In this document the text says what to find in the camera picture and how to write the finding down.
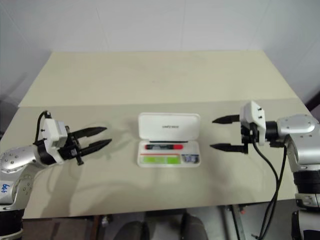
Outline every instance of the table surface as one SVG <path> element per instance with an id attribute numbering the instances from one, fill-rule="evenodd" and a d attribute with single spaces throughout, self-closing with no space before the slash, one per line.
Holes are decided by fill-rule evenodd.
<path id="1" fill-rule="evenodd" d="M 296 97 L 263 51 L 54 52 L 19 106 Z"/>
<path id="2" fill-rule="evenodd" d="M 140 60 L 144 59 L 141 64 L 134 61 L 137 56 Z M 161 64 L 156 61 L 156 56 L 160 58 Z M 176 61 L 166 65 L 165 62 L 170 61 L 173 56 Z M 201 59 L 199 56 L 203 57 L 202 64 L 196 64 L 193 72 L 192 66 L 194 61 Z M 148 99 L 137 95 L 130 99 L 133 96 L 130 95 L 133 93 L 130 91 L 133 85 L 129 88 L 120 87 L 121 81 L 115 80 L 116 73 L 120 76 L 124 73 L 120 71 L 121 67 L 117 68 L 117 64 L 128 66 L 128 59 L 131 59 L 131 68 L 126 69 L 133 72 L 136 68 L 135 78 L 132 79 L 136 81 L 135 91 L 139 92 L 143 89 L 142 86 L 147 85 L 157 97 Z M 150 63 L 152 60 L 155 60 L 157 67 Z M 216 61 L 219 67 L 209 64 L 210 61 Z M 84 70 L 85 63 L 88 64 L 88 72 L 95 72 L 90 86 L 84 84 L 89 76 Z M 171 76 L 168 69 L 163 71 L 174 82 L 174 86 L 178 83 L 175 82 L 175 76 L 179 75 L 180 82 L 184 82 L 181 78 L 185 76 L 188 78 L 185 81 L 187 86 L 181 88 L 186 90 L 186 94 L 181 94 L 183 91 L 179 89 L 175 92 L 170 90 L 172 94 L 159 97 L 159 91 L 164 90 L 164 87 L 160 87 L 159 82 L 154 83 L 152 77 L 156 79 L 157 76 L 152 75 L 149 68 L 141 67 L 142 65 L 154 67 L 155 75 L 161 70 L 159 65 L 166 65 L 172 74 L 176 74 Z M 195 80 L 184 75 L 182 68 Z M 100 77 L 108 72 L 113 77 L 101 82 Z M 78 77 L 83 85 L 73 86 L 79 80 Z M 108 87 L 109 83 L 114 86 L 113 91 Z M 50 91 L 44 92 L 44 86 Z M 69 90 L 73 90 L 69 94 L 64 88 L 68 86 Z M 102 98 L 94 94 L 98 92 L 101 95 L 103 91 L 110 95 L 105 94 L 105 98 Z M 215 143 L 241 143 L 239 123 L 220 125 L 211 122 L 221 116 L 238 114 L 241 106 L 249 99 L 257 100 L 265 109 L 267 120 L 309 113 L 264 53 L 259 51 L 54 53 L 23 99 L 21 108 L 4 134 L 0 142 L 1 152 L 29 145 L 35 135 L 37 117 L 44 109 L 49 110 L 56 120 L 69 125 L 71 131 L 94 126 L 108 128 L 93 138 L 84 139 L 81 142 L 84 146 L 98 139 L 112 138 L 112 142 L 102 150 L 84 157 L 85 164 L 82 166 L 77 166 L 73 159 L 64 165 L 41 171 L 35 178 L 24 217 L 85 216 L 269 201 L 276 186 L 274 176 L 252 147 L 249 155 L 244 155 L 218 151 L 209 146 Z M 201 165 L 196 168 L 139 167 L 138 115 L 141 112 L 199 114 Z M 261 151 L 279 172 L 282 150 L 266 145 L 261 147 Z M 295 191 L 293 176 L 287 164 L 279 199 L 293 199 Z"/>

